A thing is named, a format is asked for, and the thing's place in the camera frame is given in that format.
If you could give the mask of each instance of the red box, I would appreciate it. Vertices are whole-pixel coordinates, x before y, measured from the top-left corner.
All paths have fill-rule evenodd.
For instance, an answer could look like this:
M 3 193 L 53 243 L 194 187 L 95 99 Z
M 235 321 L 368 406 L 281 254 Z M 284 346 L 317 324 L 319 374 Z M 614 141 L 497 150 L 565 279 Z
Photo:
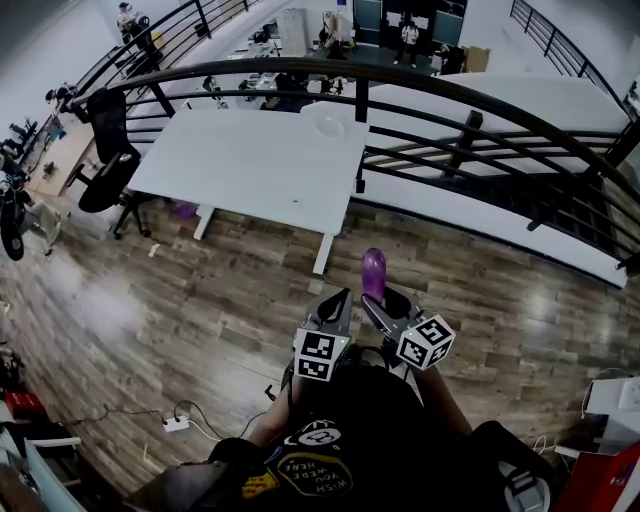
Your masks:
M 33 393 L 5 391 L 4 400 L 14 420 L 38 421 L 47 417 L 40 399 Z

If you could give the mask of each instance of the black t-shirt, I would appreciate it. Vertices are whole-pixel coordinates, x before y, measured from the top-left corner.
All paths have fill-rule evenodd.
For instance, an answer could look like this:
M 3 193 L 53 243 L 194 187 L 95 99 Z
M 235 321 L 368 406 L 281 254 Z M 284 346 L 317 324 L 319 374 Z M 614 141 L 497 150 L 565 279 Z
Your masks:
M 468 438 L 429 417 L 411 387 L 384 368 L 340 368 L 294 412 L 295 426 L 267 450 L 221 442 L 210 460 L 235 466 L 233 474 L 195 510 L 457 510 L 473 496 Z

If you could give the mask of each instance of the purple object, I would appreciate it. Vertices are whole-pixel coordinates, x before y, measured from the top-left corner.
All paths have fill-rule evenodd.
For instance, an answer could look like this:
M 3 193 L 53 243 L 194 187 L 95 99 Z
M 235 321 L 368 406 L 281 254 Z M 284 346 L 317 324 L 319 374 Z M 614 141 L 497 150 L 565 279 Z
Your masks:
M 362 293 L 382 304 L 387 277 L 387 261 L 384 253 L 375 247 L 367 249 L 362 256 L 360 271 L 362 274 Z

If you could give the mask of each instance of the cardboard box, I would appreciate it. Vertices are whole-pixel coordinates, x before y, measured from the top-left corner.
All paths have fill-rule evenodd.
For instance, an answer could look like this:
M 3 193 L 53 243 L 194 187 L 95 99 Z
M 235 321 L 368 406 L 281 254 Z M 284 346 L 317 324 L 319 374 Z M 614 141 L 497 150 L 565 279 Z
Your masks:
M 465 54 L 465 73 L 484 73 L 489 65 L 490 48 L 477 46 L 463 47 Z

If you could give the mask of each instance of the apriltag cube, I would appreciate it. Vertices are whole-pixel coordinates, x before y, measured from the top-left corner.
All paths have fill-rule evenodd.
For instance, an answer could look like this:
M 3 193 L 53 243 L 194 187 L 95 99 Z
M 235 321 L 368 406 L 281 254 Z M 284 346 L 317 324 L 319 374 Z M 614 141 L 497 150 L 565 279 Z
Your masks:
M 328 382 L 351 339 L 319 331 L 298 329 L 293 340 L 294 375 Z
M 402 333 L 396 355 L 407 364 L 425 370 L 449 353 L 455 337 L 447 322 L 435 315 Z

